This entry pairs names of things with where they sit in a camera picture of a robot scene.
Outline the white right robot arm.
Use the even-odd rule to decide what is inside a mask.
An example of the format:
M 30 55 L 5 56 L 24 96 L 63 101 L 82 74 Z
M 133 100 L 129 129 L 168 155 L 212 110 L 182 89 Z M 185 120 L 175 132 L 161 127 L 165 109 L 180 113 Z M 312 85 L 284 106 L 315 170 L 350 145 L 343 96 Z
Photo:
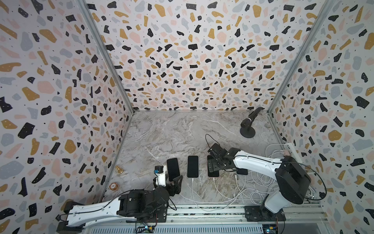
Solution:
M 265 175 L 278 184 L 278 189 L 267 196 L 262 206 L 269 212 L 278 213 L 292 204 L 303 204 L 311 178 L 293 157 L 272 159 L 247 153 L 238 148 L 228 151 L 219 144 L 213 144 L 208 153 L 208 170 L 213 173 L 228 169 L 246 169 Z

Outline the phone with pink case middle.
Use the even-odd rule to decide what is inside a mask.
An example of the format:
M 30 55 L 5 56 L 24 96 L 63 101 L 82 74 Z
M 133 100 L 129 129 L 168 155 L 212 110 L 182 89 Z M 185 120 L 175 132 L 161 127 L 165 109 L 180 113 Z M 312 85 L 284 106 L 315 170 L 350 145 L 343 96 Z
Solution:
M 215 159 L 213 158 L 213 156 L 211 155 L 208 155 L 207 156 L 207 175 L 208 177 L 212 177 L 212 178 L 217 178 L 220 176 L 219 174 L 219 171 L 214 171 L 214 163 L 215 163 Z

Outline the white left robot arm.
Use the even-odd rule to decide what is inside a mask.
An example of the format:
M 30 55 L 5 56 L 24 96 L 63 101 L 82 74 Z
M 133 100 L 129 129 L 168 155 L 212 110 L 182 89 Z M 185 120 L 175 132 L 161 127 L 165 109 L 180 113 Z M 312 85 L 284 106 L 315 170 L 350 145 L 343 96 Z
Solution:
M 183 176 L 176 177 L 171 184 L 157 186 L 153 190 L 129 190 L 106 202 L 83 205 L 66 203 L 64 213 L 56 217 L 58 234 L 80 234 L 88 227 L 120 220 L 127 223 L 165 223 L 171 197 L 180 194 Z

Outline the phone with pink case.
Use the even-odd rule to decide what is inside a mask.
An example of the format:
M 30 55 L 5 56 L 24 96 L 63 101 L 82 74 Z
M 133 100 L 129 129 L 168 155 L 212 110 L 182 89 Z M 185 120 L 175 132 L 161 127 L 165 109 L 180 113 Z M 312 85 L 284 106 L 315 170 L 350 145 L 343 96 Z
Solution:
M 219 174 L 219 171 L 214 171 L 214 163 L 215 163 L 215 159 L 213 158 L 213 156 L 211 155 L 208 155 L 207 156 L 207 175 L 208 177 L 212 177 L 212 178 L 217 178 L 220 176 Z
M 179 163 L 177 158 L 167 160 L 168 179 L 172 182 L 180 176 Z

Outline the phone with light green case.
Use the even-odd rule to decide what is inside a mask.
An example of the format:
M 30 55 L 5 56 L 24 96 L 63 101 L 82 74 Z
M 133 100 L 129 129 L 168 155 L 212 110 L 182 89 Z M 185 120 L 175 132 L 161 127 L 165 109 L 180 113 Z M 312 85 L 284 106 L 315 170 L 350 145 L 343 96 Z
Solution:
M 240 169 L 240 168 L 237 168 L 237 169 L 236 169 L 236 173 L 237 173 L 238 175 L 244 175 L 244 176 L 246 176 L 246 175 L 248 175 L 248 170 L 247 170 L 247 169 Z

